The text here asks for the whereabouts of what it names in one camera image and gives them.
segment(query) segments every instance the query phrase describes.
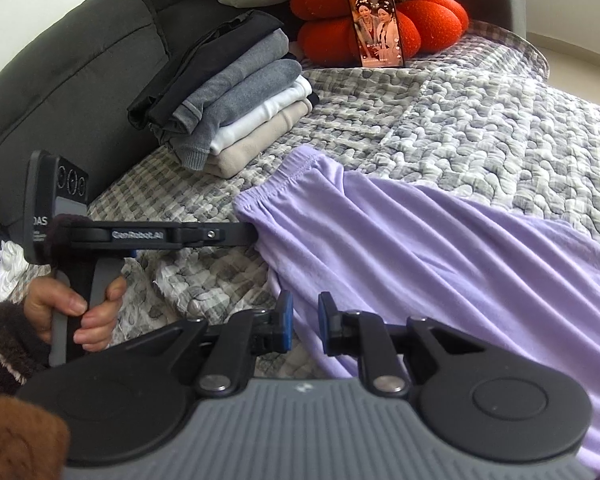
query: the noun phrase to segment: phone screen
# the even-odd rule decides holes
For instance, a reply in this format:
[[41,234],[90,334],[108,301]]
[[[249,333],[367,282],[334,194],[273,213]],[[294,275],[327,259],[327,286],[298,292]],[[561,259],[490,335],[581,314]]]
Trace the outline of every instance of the phone screen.
[[394,0],[348,0],[362,66],[402,66]]

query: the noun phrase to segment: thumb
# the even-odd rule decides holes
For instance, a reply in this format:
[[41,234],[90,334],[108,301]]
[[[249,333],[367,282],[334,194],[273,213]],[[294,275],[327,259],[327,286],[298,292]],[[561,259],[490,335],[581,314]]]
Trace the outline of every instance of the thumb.
[[51,330],[52,311],[67,316],[80,316],[87,310],[87,302],[64,283],[45,276],[36,278],[29,285],[24,301],[24,314],[42,339]]

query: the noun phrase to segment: metal screw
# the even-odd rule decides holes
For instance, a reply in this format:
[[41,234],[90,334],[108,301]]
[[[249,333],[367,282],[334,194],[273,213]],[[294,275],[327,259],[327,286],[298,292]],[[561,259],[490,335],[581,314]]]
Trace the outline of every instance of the metal screw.
[[198,384],[208,392],[222,392],[231,386],[231,381],[227,376],[211,374],[205,375]]
[[387,394],[396,394],[404,390],[404,380],[395,375],[381,375],[374,379],[374,388]]

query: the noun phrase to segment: folded beige garment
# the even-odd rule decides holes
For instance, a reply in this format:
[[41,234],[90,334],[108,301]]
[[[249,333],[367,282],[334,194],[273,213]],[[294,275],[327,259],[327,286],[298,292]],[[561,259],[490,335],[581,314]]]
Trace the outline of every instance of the folded beige garment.
[[266,150],[293,128],[302,117],[311,113],[312,109],[309,99],[302,99],[290,104],[249,135],[222,150],[218,155],[209,155],[203,171],[222,178],[235,176],[260,152]]

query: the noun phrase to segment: folded gray sweatshirt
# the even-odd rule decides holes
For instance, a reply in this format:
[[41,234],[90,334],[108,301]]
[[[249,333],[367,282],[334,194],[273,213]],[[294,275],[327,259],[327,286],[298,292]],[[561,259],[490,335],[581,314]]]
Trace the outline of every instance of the folded gray sweatshirt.
[[190,170],[202,170],[211,140],[220,126],[231,124],[264,101],[291,86],[302,72],[292,59],[279,59],[257,70],[211,104],[190,136],[171,136],[169,144]]
[[155,127],[158,142],[165,144],[172,135],[190,135],[204,113],[205,107],[216,101],[240,81],[256,70],[280,59],[289,51],[289,39],[278,29],[253,45],[227,68],[196,89],[178,106],[171,119],[162,127]]

